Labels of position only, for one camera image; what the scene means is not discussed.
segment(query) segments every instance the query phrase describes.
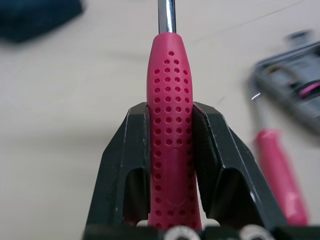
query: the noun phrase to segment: white tabletop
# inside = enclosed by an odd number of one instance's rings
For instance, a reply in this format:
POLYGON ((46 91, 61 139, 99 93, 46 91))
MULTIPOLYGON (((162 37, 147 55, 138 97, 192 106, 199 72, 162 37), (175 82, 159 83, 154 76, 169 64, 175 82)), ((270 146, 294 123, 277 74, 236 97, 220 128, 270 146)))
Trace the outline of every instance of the white tabletop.
MULTIPOLYGON (((193 99, 223 113, 254 150, 244 82, 304 29, 320 39, 318 0, 177 0, 193 99)), ((0 45, 0 238, 80 239, 102 152, 146 101, 157 0, 91 0, 83 16, 19 46, 0 45)), ((320 142, 269 101, 271 127, 320 224, 320 142)))

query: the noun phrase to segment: pink screwdriver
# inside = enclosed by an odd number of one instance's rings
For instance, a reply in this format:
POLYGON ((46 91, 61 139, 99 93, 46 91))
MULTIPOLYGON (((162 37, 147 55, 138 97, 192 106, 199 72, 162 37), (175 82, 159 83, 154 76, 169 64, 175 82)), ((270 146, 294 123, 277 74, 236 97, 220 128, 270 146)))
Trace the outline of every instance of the pink screwdriver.
POLYGON ((147 70, 150 113, 150 213, 158 229, 186 225, 202 229, 193 164, 191 71, 176 34, 174 0, 158 0, 159 35, 147 70))
POLYGON ((302 194, 289 166, 288 155, 279 143, 279 131, 266 128, 262 108, 259 105, 261 92, 254 79, 249 81, 249 91, 261 129, 255 141, 260 155, 263 175, 288 223, 295 226, 306 225, 308 215, 302 194))

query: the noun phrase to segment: screwdriver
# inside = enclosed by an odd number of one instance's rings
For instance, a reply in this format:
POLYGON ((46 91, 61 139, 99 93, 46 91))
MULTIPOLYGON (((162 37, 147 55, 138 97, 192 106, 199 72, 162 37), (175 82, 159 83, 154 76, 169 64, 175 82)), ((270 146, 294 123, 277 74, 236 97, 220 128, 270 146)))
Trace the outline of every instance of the screwdriver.
POLYGON ((150 116, 148 225, 202 229, 193 164, 191 70, 176 33, 174 0, 158 0, 158 30, 147 70, 150 116))
POLYGON ((260 131, 255 142, 260 156, 260 167, 289 225, 303 226, 308 215, 302 194, 289 166, 288 155, 280 144, 280 133, 268 129, 261 108, 261 92, 254 78, 249 80, 249 94, 260 131))

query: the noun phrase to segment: dotted grip texture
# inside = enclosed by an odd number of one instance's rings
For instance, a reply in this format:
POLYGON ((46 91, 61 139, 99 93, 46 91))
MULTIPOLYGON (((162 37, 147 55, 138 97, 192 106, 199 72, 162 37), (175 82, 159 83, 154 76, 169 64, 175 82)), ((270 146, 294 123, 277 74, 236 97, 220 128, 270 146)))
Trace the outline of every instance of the dotted grip texture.
POLYGON ((147 71, 150 112, 150 213, 158 229, 186 225, 200 230, 193 164, 191 71, 182 38, 157 35, 147 71))

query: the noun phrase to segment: metal ring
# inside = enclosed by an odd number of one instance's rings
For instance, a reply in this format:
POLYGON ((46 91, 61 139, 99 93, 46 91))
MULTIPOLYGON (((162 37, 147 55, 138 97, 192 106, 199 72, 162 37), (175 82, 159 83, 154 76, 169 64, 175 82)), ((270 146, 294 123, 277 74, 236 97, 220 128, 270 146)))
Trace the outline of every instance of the metal ring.
POLYGON ((274 237, 270 234, 270 232, 268 232, 263 227, 258 225, 244 226, 240 230, 239 235, 241 240, 254 240, 254 239, 275 240, 274 237))
POLYGON ((199 235, 190 227, 175 226, 164 235, 164 240, 200 240, 199 235))

